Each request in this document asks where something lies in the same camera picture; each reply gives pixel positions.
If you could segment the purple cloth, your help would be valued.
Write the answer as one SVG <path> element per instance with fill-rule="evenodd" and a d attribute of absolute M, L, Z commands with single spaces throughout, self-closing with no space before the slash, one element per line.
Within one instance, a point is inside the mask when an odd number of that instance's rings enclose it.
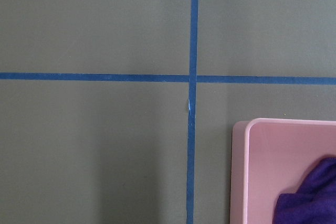
<path fill-rule="evenodd" d="M 280 194 L 273 223 L 335 223 L 335 158 L 322 159 L 295 193 Z"/>

